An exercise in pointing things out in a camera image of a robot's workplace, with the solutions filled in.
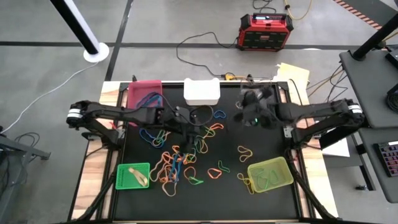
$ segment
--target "white cable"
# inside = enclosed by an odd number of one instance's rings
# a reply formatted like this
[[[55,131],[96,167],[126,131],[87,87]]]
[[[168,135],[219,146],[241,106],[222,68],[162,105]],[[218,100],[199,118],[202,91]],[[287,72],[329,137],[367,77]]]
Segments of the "white cable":
[[[5,132],[8,131],[10,128],[12,128],[12,127],[21,119],[22,115],[23,115],[34,103],[36,103],[39,99],[41,99],[43,96],[46,96],[46,95],[48,95],[48,94],[54,92],[55,90],[58,90],[59,88],[63,87],[65,84],[67,84],[67,82],[68,82],[69,80],[71,80],[75,75],[77,75],[77,74],[79,74],[79,73],[81,73],[81,72],[84,72],[85,70],[87,70],[87,69],[89,69],[89,68],[92,68],[92,67],[94,67],[94,66],[97,65],[97,64],[98,64],[98,62],[95,63],[94,65],[90,65],[90,66],[87,67],[87,68],[84,68],[84,69],[82,69],[82,70],[79,70],[79,71],[75,72],[75,73],[74,73],[73,75],[71,75],[64,83],[62,83],[62,84],[59,85],[58,87],[55,87],[53,90],[50,90],[50,91],[44,93],[43,95],[37,97],[36,100],[32,101],[32,102],[30,103],[30,105],[27,106],[27,107],[20,113],[19,117],[18,117],[10,126],[8,126],[8,128],[6,128],[5,130],[3,130],[0,134],[5,133]]]

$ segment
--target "pole base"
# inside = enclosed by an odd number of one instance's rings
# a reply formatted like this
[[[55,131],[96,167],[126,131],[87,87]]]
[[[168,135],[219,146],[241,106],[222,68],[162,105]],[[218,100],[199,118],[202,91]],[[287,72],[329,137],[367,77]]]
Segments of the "pole base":
[[[109,55],[109,47],[104,43],[99,43],[98,54],[91,55],[86,50],[83,53],[83,57],[87,62],[97,63],[105,60]]]

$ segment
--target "hazard stripe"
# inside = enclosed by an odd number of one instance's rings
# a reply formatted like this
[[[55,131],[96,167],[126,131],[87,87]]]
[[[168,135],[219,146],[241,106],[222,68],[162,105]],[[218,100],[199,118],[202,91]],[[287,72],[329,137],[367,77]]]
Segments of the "hazard stripe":
[[[344,1],[342,1],[342,0],[333,0],[333,1],[335,3],[337,3],[337,4],[339,4],[340,6],[342,6],[343,8],[345,8],[347,11],[352,13],[354,16],[360,18],[362,21],[364,21],[367,24],[369,24],[370,26],[372,26],[373,28],[375,28],[377,30],[381,29],[381,26],[377,22],[374,22],[368,16],[362,14],[361,12],[359,12],[356,9],[354,9],[352,6],[350,6],[349,4],[345,3]]]

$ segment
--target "paper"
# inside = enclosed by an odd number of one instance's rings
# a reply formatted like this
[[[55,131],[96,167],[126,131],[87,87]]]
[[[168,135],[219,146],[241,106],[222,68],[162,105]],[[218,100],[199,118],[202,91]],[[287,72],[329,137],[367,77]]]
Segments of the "paper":
[[[322,150],[323,155],[349,157],[347,139],[344,138]]]

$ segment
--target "black pole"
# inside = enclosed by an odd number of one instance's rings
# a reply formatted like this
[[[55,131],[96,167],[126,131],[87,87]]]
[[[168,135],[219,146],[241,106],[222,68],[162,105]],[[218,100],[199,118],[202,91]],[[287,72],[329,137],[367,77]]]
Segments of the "black pole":
[[[90,55],[100,51],[98,40],[72,0],[50,0]]]
[[[398,14],[390,19],[381,29],[356,50],[352,56],[355,60],[363,60],[366,54],[382,42],[390,33],[398,27]]]

